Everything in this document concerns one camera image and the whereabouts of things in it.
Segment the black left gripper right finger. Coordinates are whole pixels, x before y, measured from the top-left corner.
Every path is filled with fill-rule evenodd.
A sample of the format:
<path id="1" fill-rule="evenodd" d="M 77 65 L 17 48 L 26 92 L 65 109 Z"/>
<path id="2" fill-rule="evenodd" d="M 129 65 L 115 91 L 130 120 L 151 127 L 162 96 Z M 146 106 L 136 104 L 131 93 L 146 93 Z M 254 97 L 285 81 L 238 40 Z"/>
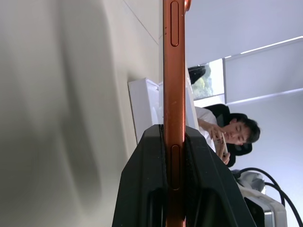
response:
<path id="1" fill-rule="evenodd" d="M 229 168 L 190 127 L 185 154 L 186 227 L 257 227 Z"/>

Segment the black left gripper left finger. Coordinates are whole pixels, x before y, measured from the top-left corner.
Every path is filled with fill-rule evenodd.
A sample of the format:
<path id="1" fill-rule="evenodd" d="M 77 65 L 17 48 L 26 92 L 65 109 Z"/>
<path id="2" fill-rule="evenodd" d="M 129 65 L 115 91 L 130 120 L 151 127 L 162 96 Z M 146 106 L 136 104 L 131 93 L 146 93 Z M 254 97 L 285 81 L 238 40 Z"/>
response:
<path id="1" fill-rule="evenodd" d="M 120 178 L 112 227 L 165 227 L 168 184 L 163 126 L 146 129 Z"/>

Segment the seated person in white shirt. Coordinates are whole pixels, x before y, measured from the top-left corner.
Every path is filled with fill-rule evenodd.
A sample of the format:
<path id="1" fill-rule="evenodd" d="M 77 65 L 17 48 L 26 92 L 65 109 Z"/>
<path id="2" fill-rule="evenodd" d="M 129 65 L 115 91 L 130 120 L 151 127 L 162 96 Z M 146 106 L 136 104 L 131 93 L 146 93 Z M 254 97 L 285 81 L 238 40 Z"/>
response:
<path id="1" fill-rule="evenodd" d="M 228 125 L 220 127 L 214 114 L 205 108 L 196 107 L 196 115 L 200 133 L 206 139 L 209 147 L 227 165 L 230 161 L 230 153 L 224 157 L 221 151 L 217 151 L 216 143 L 225 136 L 226 144 L 243 145 L 259 140 L 260 128 L 255 120 L 248 117 L 232 119 Z"/>

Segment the orange smartphone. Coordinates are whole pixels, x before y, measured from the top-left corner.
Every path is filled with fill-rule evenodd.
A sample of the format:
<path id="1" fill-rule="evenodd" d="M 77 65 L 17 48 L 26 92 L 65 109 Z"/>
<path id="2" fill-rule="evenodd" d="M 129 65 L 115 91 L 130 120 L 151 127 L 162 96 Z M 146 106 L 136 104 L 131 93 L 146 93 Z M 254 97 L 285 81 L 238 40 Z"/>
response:
<path id="1" fill-rule="evenodd" d="M 163 113 L 168 208 L 166 227 L 185 223 L 185 14 L 192 0 L 163 0 Z"/>

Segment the light phone held by person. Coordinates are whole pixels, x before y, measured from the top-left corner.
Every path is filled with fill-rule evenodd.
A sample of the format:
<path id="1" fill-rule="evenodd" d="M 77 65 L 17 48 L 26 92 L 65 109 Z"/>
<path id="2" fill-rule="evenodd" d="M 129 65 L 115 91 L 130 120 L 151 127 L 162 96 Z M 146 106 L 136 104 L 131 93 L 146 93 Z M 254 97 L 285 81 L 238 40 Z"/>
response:
<path id="1" fill-rule="evenodd" d="M 227 148 L 224 134 L 222 134 L 222 138 L 217 141 L 216 149 L 217 149 L 217 151 L 221 151 L 221 153 L 224 157 L 228 154 L 228 148 Z"/>

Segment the white phone box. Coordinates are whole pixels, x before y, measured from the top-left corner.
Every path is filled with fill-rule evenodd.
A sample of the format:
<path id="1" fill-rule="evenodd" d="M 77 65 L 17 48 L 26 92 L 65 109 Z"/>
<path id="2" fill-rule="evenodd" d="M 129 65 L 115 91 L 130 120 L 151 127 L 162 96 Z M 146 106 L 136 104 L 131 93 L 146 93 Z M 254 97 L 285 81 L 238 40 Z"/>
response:
<path id="1" fill-rule="evenodd" d="M 163 83 L 145 78 L 128 83 L 137 142 L 144 131 L 155 124 L 163 124 Z M 199 129 L 190 80 L 186 78 L 186 126 Z"/>

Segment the window with green trees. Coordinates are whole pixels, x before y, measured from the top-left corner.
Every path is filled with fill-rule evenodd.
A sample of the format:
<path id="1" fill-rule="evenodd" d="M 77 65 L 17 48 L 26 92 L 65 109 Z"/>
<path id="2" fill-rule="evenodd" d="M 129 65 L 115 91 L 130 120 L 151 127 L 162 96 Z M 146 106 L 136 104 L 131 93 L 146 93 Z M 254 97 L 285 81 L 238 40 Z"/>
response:
<path id="1" fill-rule="evenodd" d="M 224 94 L 223 60 L 218 59 L 203 65 L 205 65 L 206 73 L 191 85 L 194 100 Z"/>

